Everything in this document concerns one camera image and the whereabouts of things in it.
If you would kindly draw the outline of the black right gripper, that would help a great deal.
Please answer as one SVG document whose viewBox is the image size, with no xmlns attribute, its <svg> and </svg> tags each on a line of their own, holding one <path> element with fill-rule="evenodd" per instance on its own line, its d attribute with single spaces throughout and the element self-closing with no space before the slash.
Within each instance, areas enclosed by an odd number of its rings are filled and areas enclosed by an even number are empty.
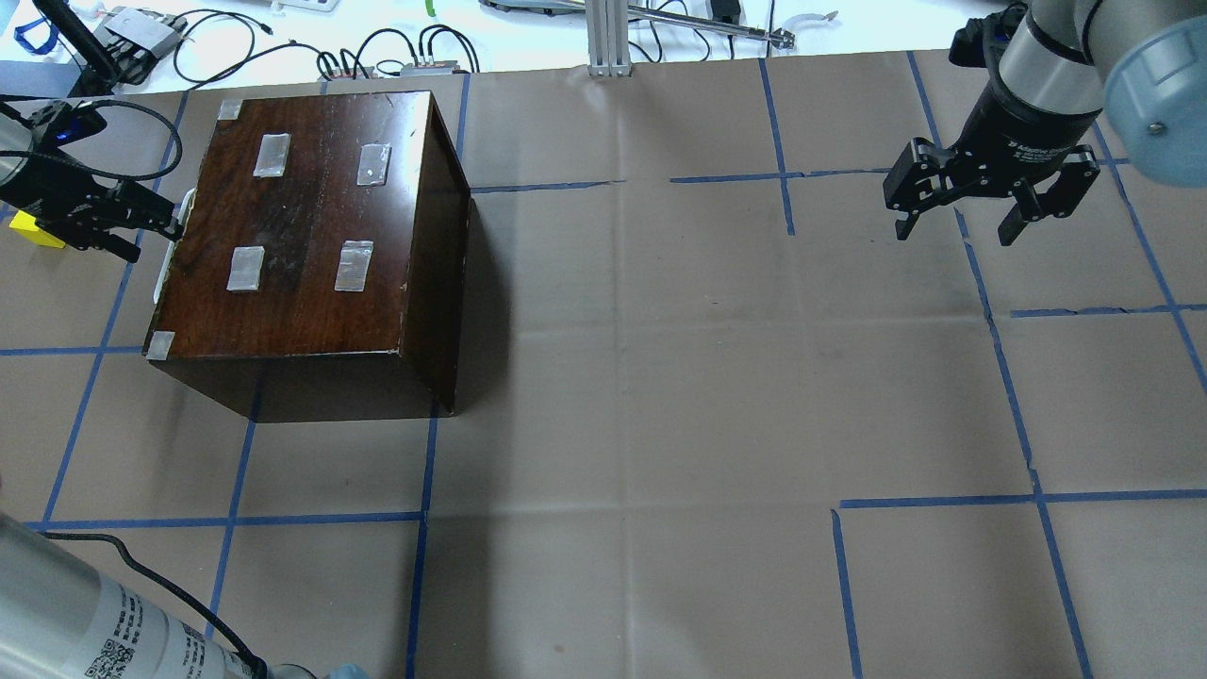
<svg viewBox="0 0 1207 679">
<path fill-rule="evenodd" d="M 1090 113 L 1046 113 L 982 90 L 957 141 L 944 147 L 912 137 L 890 169 L 884 201 L 900 212 L 897 240 L 908 240 L 926 211 L 966 197 L 1015 201 L 999 224 L 1004 248 L 1034 221 L 1067 218 L 1102 172 L 1081 144 L 1091 124 Z"/>
</svg>

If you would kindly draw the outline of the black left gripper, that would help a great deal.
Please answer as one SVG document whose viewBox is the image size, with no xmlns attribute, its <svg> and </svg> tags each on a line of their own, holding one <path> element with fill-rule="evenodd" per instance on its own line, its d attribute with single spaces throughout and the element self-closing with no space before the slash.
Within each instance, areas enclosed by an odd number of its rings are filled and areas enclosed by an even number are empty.
<svg viewBox="0 0 1207 679">
<path fill-rule="evenodd" d="M 103 250 L 138 263 L 141 248 L 112 229 L 126 227 L 181 240 L 175 203 L 139 185 L 133 175 L 92 172 L 60 152 L 2 152 L 2 201 L 34 215 L 70 248 Z"/>
</svg>

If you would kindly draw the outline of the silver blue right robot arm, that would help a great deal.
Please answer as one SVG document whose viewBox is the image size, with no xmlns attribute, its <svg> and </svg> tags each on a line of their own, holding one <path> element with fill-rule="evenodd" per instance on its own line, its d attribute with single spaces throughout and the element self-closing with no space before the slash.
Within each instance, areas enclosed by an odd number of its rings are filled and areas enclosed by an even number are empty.
<svg viewBox="0 0 1207 679">
<path fill-rule="evenodd" d="M 1100 176 L 1083 142 L 1100 115 L 1143 176 L 1205 186 L 1202 1 L 1014 1 L 969 19 L 947 55 L 987 82 L 952 146 L 914 137 L 887 174 L 898 240 L 966 197 L 1013 199 L 1004 246 L 1037 221 L 1067 218 Z"/>
</svg>

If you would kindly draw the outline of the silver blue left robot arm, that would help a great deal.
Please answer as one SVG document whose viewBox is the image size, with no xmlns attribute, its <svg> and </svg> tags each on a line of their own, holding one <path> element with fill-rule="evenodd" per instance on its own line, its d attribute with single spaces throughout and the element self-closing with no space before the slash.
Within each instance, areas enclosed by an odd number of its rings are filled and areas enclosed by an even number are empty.
<svg viewBox="0 0 1207 679">
<path fill-rule="evenodd" d="M 203 636 L 138 590 L 62 549 L 106 544 L 138 575 L 206 620 Z M 103 533 L 33 529 L 2 515 L 1 656 L 5 678 L 313 678 L 299 665 L 269 665 L 188 590 Z"/>
</svg>

